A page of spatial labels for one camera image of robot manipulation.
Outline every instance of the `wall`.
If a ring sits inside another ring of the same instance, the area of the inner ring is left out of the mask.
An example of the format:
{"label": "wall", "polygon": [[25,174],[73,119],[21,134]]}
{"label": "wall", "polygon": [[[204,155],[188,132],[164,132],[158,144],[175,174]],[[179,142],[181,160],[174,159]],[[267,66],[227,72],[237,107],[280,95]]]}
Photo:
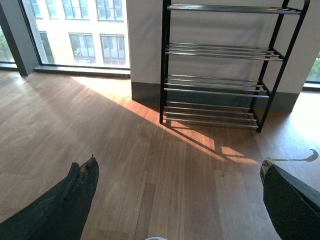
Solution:
{"label": "wall", "polygon": [[[173,3],[194,3],[192,0]],[[202,4],[213,4],[203,0]],[[280,6],[279,0],[215,0],[217,5]],[[292,0],[291,7],[301,9],[301,0]],[[298,97],[320,50],[320,1],[311,4],[294,46],[278,92]],[[158,93],[160,83],[162,1],[127,1],[130,41],[132,97],[145,99]],[[276,15],[244,13],[172,12],[171,41],[236,46],[268,46],[277,20]],[[286,51],[298,16],[285,16],[276,49]],[[204,77],[257,79],[262,62],[215,58],[170,57],[170,73]],[[265,75],[267,86],[272,86],[280,65],[270,64]]]}

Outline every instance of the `window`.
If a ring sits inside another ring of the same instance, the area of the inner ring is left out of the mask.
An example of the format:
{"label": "window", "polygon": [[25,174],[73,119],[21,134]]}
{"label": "window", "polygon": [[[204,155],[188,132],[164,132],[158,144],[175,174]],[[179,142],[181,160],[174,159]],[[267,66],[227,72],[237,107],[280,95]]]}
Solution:
{"label": "window", "polygon": [[63,0],[67,19],[89,19],[87,0]]}
{"label": "window", "polygon": [[0,62],[3,62],[3,63],[15,62],[1,27],[0,27]]}
{"label": "window", "polygon": [[40,8],[39,8],[37,0],[31,0],[31,4],[32,4],[34,16],[37,19],[40,19],[41,18],[41,13],[40,13]]}
{"label": "window", "polygon": [[54,56],[53,56],[52,51],[51,51],[51,47],[50,47],[50,44],[49,44],[47,33],[45,31],[41,31],[39,33],[40,33],[40,37],[41,37],[41,40],[42,40],[42,44],[43,44],[43,48],[44,48],[44,51],[45,51],[46,58],[48,59],[48,63],[49,64],[55,64]]}
{"label": "window", "polygon": [[114,35],[100,35],[100,37],[104,64],[125,65],[125,37]]}
{"label": "window", "polygon": [[48,7],[48,12],[49,12],[50,18],[57,19],[58,16],[57,16],[54,0],[46,0],[46,5]]}
{"label": "window", "polygon": [[92,35],[72,33],[69,36],[75,62],[94,64],[96,56]]}
{"label": "window", "polygon": [[122,21],[121,0],[96,0],[99,20]]}
{"label": "window", "polygon": [[318,57],[315,59],[306,82],[312,84],[320,84],[320,52],[318,54]]}

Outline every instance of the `rack shelf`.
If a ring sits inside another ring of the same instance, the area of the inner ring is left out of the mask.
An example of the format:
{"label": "rack shelf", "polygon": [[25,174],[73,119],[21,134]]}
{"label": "rack shelf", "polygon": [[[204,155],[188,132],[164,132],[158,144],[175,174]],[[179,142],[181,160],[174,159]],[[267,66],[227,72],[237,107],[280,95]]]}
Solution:
{"label": "rack shelf", "polygon": [[262,7],[262,6],[225,6],[225,5],[200,5],[200,4],[170,4],[168,10],[202,11],[221,13],[245,13],[245,14],[281,14],[300,15],[301,10],[290,7]]}
{"label": "rack shelf", "polygon": [[170,42],[165,54],[282,62],[283,55],[268,47],[225,46]]}
{"label": "rack shelf", "polygon": [[[280,80],[288,63],[290,54],[299,34],[300,28],[310,5],[304,0],[302,9],[288,7],[290,0],[284,0],[282,6],[227,6],[201,4],[175,4],[171,0],[163,0],[162,16],[162,49],[161,49],[161,94],[160,123],[177,121],[184,123],[210,124],[215,126],[245,127],[261,132],[270,106],[277,92]],[[269,46],[216,45],[190,42],[170,41],[171,11],[197,11],[218,13],[274,14],[278,15]],[[297,15],[298,21],[285,54],[275,49],[275,42],[285,15]],[[232,79],[223,77],[193,76],[169,73],[169,57],[198,56],[236,60],[263,61],[257,80]],[[269,62],[281,64],[272,89],[264,83],[264,76]],[[247,107],[227,105],[196,104],[189,101],[170,101],[167,93],[184,93],[189,95],[222,96],[248,99]],[[262,117],[258,117],[255,106],[257,99],[265,99],[266,107]]]}

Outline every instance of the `tree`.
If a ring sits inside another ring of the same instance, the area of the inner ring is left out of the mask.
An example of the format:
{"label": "tree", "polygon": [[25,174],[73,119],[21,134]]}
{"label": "tree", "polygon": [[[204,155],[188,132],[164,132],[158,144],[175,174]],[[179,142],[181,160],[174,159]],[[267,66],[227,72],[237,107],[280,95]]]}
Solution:
{"label": "tree", "polygon": [[308,81],[320,82],[320,52],[311,68]]}
{"label": "tree", "polygon": [[14,62],[4,33],[0,30],[0,62]]}

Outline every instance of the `floorboard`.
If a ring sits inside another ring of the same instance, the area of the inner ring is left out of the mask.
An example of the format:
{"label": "floorboard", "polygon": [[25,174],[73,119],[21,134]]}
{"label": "floorboard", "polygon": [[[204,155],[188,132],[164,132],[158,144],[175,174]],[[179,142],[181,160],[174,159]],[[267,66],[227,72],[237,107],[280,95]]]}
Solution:
{"label": "floorboard", "polygon": [[[159,124],[129,80],[0,71],[0,222],[94,154],[99,181],[82,240],[279,240],[263,202],[264,159],[320,152],[320,94],[271,111],[261,133]],[[279,162],[320,191],[320,159]]]}

